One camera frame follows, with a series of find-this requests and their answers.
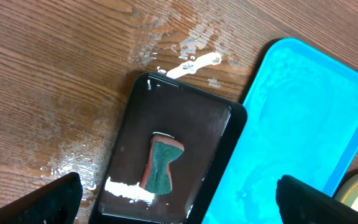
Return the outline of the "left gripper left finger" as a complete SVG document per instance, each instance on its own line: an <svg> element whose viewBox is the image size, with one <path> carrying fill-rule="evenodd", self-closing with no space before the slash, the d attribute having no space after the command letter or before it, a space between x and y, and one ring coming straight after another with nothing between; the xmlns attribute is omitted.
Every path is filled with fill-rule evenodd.
<svg viewBox="0 0 358 224"><path fill-rule="evenodd" d="M71 172L0 208L0 223L73 223L83 188Z"/></svg>

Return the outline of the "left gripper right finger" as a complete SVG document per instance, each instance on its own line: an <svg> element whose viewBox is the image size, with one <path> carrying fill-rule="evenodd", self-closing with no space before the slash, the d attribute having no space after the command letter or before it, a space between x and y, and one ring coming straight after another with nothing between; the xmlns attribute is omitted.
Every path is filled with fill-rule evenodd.
<svg viewBox="0 0 358 224"><path fill-rule="evenodd" d="M308 184L283 175L276 203L283 224L358 224L358 212Z"/></svg>

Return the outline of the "teal and orange sponge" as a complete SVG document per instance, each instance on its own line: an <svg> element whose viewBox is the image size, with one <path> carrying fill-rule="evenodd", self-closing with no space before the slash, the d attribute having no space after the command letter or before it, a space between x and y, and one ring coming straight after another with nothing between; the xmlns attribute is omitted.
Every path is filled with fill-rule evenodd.
<svg viewBox="0 0 358 224"><path fill-rule="evenodd" d="M184 145L173 136L154 132L140 187L155 195L169 194L173 190L170 163L184 151Z"/></svg>

